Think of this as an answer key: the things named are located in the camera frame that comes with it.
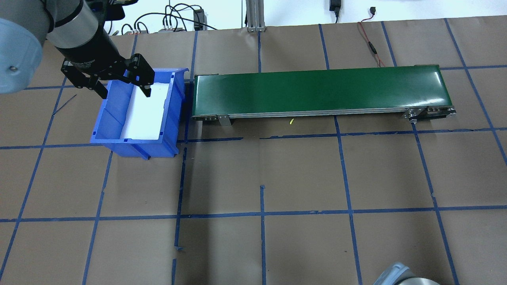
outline metal post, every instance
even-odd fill
[[[265,31],[264,0],[246,0],[246,20],[248,32]]]

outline blue tape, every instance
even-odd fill
[[[130,53],[130,55],[134,55],[135,53],[135,46],[137,45],[137,34],[134,36],[134,44],[132,45],[132,52]]]
[[[192,65],[190,67],[190,79],[193,80],[194,79],[194,74],[195,74],[195,71],[194,71],[194,67],[195,67],[195,53],[196,53],[196,50],[197,50],[197,34],[199,33],[199,31],[195,31],[195,34],[194,34],[194,48],[192,49]]]
[[[483,68],[506,68],[507,65],[484,65],[484,66],[467,66],[468,69],[483,69]]]
[[[53,113],[55,113],[56,109],[58,108],[58,104],[60,103],[60,98],[62,96],[63,92],[63,86],[65,86],[65,82],[67,81],[67,77],[63,79],[60,92],[58,93],[58,97],[56,98],[55,106],[53,107]],[[30,190],[33,185],[33,180],[35,178],[35,174],[37,173],[37,168],[39,166],[39,163],[41,161],[42,152],[44,150],[44,145],[46,144],[46,141],[48,139],[49,131],[51,129],[51,125],[53,124],[54,116],[51,115],[51,118],[49,119],[48,128],[46,129],[46,134],[44,135],[44,141],[41,146],[41,150],[39,151],[39,155],[37,156],[37,161],[35,162],[35,167],[33,168],[32,175],[30,177],[30,182],[28,183],[28,187],[26,189],[25,197],[23,198],[23,203],[21,203],[21,208],[19,209],[18,218],[16,219],[16,224],[14,225],[14,230],[11,235],[11,239],[9,240],[9,245],[7,246],[7,252],[4,256],[4,261],[2,262],[2,267],[0,268],[0,281],[2,280],[2,276],[4,275],[5,266],[7,265],[7,260],[9,259],[9,254],[11,253],[12,245],[14,243],[14,239],[16,238],[16,233],[18,232],[19,223],[21,222],[21,217],[23,216],[23,212],[25,210],[26,202],[28,200],[28,196],[30,195]]]
[[[348,135],[386,135],[386,134],[411,134],[413,131],[383,131],[383,132],[350,132],[350,133],[342,133],[340,136],[348,136]]]
[[[440,70],[463,70],[464,67],[440,67]]]
[[[384,30],[385,40],[387,42],[387,47],[389,48],[389,53],[391,54],[392,64],[396,67],[398,64],[396,63],[396,58],[394,57],[394,52],[392,51],[391,41],[389,40],[389,35],[387,34],[387,29],[385,28],[384,21],[380,22],[382,24],[382,30]]]
[[[109,216],[100,217],[100,221],[133,221],[133,220],[169,220],[177,219],[177,215],[152,215],[152,216]]]
[[[429,212],[435,208],[399,208],[399,209],[360,209],[354,213],[403,213],[403,212]]]
[[[60,89],[60,88],[74,88],[74,85],[65,85],[65,86],[40,86],[40,87],[26,87],[24,90]]]
[[[58,111],[60,111],[63,107],[65,107],[65,105],[67,105],[67,104],[68,104],[68,103],[69,103],[72,99],[74,99],[76,96],[77,96],[77,94],[76,94],[76,95],[74,95],[74,96],[72,96],[69,100],[67,100],[67,102],[65,102],[65,103],[62,105],[62,107],[58,108],[58,110],[56,110],[56,111],[53,113],[53,116],[54,116],[56,113],[58,113]]]
[[[88,278],[88,270],[90,269],[90,260],[92,258],[93,245],[95,243],[95,235],[97,233],[98,222],[100,220],[100,211],[102,210],[102,202],[104,201],[104,190],[107,185],[107,178],[109,177],[109,170],[111,168],[111,161],[113,160],[113,152],[109,153],[109,159],[107,160],[107,166],[105,168],[104,181],[102,183],[102,190],[100,191],[100,198],[97,206],[97,213],[95,214],[95,222],[93,223],[92,236],[90,239],[90,246],[88,247],[88,254],[86,256],[85,272],[83,273],[82,285],[86,284]]]
[[[95,217],[65,217],[65,218],[23,218],[21,222],[76,222],[94,221]]]
[[[449,206],[438,207],[439,211],[467,211],[467,210],[499,210],[507,209],[507,205],[484,205],[484,206]],[[435,211],[434,207],[423,208],[384,208],[384,209],[357,209],[356,213],[391,213],[391,212],[428,212]],[[212,219],[233,217],[260,217],[264,216],[304,216],[304,215],[346,215],[349,210],[304,210],[304,211],[265,211],[261,212],[237,212],[181,215],[181,219]],[[132,220],[170,220],[177,219],[178,215],[153,215],[153,216],[109,216],[100,217],[100,221],[132,221]],[[65,218],[22,218],[21,222],[68,222],[68,221],[94,221],[95,217],[65,217]],[[16,219],[0,219],[0,223],[12,223]]]
[[[257,32],[257,58],[259,60],[259,73],[262,72],[262,63],[261,63],[261,32]]]
[[[310,210],[310,211],[269,211],[265,216],[302,216],[302,215],[337,215],[348,214],[349,210]]]
[[[507,205],[439,207],[440,211],[500,210],[500,209],[507,209]]]
[[[224,138],[200,138],[200,139],[189,139],[189,143],[206,143],[209,141],[232,141],[242,140],[243,137],[224,137]]]
[[[187,117],[185,119],[185,135],[183,136],[185,144],[188,144],[189,141],[189,126],[190,126],[190,117],[192,116],[192,107],[194,102],[194,84],[191,83],[189,86],[190,98],[186,98],[185,107],[187,108]]]
[[[415,124],[412,124],[412,129],[414,130],[414,136],[415,136],[415,140],[417,143],[417,149],[419,150],[419,156],[421,157],[422,167],[424,169],[424,174],[426,175],[426,181],[428,183],[429,192],[431,195],[431,199],[433,201],[433,207],[434,207],[435,213],[437,215],[437,221],[439,224],[440,233],[442,234],[442,240],[444,242],[444,248],[445,248],[445,252],[447,254],[447,259],[448,259],[449,265],[451,267],[452,277],[454,279],[455,285],[459,285],[459,280],[458,280],[458,276],[456,274],[456,269],[454,268],[454,261],[451,256],[451,251],[449,249],[449,244],[447,242],[447,236],[445,234],[444,224],[442,223],[442,217],[440,216],[440,211],[439,211],[439,206],[437,204],[437,199],[433,195],[433,184],[431,183],[431,178],[429,177],[428,166],[426,164],[426,159],[425,159],[424,153],[422,151],[421,141],[419,139],[419,135],[417,134],[417,129],[415,127]]]
[[[216,214],[191,214],[182,215],[182,219],[213,219],[213,218],[232,218],[232,217],[257,217],[260,212],[239,212],[239,213],[216,213]]]
[[[266,285],[266,227],[264,215],[264,189],[261,185],[261,255],[262,255],[262,285]]]
[[[290,135],[273,135],[270,137],[261,137],[260,139],[279,139],[279,138],[304,138],[304,137],[332,137],[337,136],[335,133],[323,134],[290,134]]]
[[[454,37],[454,34],[452,33],[451,26],[449,25],[449,21],[447,19],[444,19],[444,21],[445,21],[445,25],[447,26],[447,31],[449,31],[449,35],[451,36],[454,47],[456,48],[456,52],[459,55],[459,59],[461,60],[461,63],[463,64],[463,67],[465,68],[466,76],[468,77],[468,80],[470,81],[470,84],[472,85],[472,89],[474,90],[477,100],[479,101],[479,105],[481,106],[482,111],[484,112],[484,116],[486,117],[486,120],[488,121],[489,127],[491,128],[491,130],[493,132],[493,136],[495,137],[496,144],[498,145],[498,148],[500,149],[500,153],[502,155],[503,161],[507,165],[507,155],[505,154],[505,151],[504,151],[503,146],[500,142],[500,138],[498,137],[498,134],[494,130],[493,123],[491,122],[491,118],[489,117],[488,112],[486,111],[486,107],[484,106],[484,103],[482,102],[481,96],[479,95],[479,92],[477,91],[475,83],[472,80],[472,76],[470,75],[470,71],[468,71],[468,67],[466,66],[463,55],[461,54],[461,51],[459,50],[458,42],[456,41],[456,38]]]
[[[322,48],[324,49],[324,60],[325,60],[325,68],[329,70],[329,60],[328,60],[328,51],[325,48],[325,40],[324,40],[324,33],[322,32],[322,25],[318,25],[318,29],[320,31],[320,40],[322,41]]]
[[[176,218],[176,229],[174,230],[174,246],[178,246],[179,243],[179,226],[181,223],[182,205],[183,205],[183,188],[185,186],[185,169],[187,163],[187,148],[183,149],[183,160],[182,160],[182,174],[179,180],[179,196],[178,196],[178,210]]]
[[[171,270],[171,285],[176,282],[176,258],[172,259],[172,270]]]
[[[101,147],[101,144],[69,144],[69,145],[48,145],[44,146],[45,149],[53,148],[85,148],[85,147]]]
[[[345,196],[347,197],[347,210],[348,210],[348,214],[349,214],[350,233],[352,236],[352,248],[354,250],[355,269],[357,272],[357,282],[359,283],[359,285],[363,285],[363,278],[361,276],[361,266],[359,264],[359,253],[357,250],[357,240],[355,237],[355,226],[354,226],[352,202],[350,200],[350,191],[349,191],[349,184],[348,184],[348,179],[347,179],[347,170],[345,167],[345,158],[343,156],[342,137],[340,134],[340,126],[338,125],[338,119],[336,118],[336,116],[334,117],[334,119],[335,119],[336,133],[338,134],[338,150],[340,152],[340,162],[342,165],[343,183],[345,185]]]
[[[484,128],[484,129],[456,129],[456,130],[417,130],[417,133],[485,132],[485,131],[491,131],[491,128]]]
[[[23,150],[23,149],[40,149],[42,146],[15,146],[15,147],[0,147],[0,150]]]
[[[69,144],[69,145],[45,145],[45,149],[53,148],[77,148],[77,147],[98,147],[100,144]],[[15,146],[15,147],[0,147],[0,150],[22,150],[22,149],[41,149],[43,146]]]

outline conveyor belt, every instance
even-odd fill
[[[195,120],[405,112],[456,113],[437,65],[196,76]]]

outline blue plastic bin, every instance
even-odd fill
[[[90,142],[101,144],[119,156],[125,157],[174,157],[179,115],[185,99],[183,74],[188,68],[155,68],[155,82],[169,83],[164,114],[158,139],[121,138],[125,125],[133,84],[111,80],[107,85],[107,99],[102,101]]]

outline white foam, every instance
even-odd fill
[[[134,87],[121,138],[159,138],[168,90],[168,83],[154,83],[151,96],[146,97],[139,87]]]

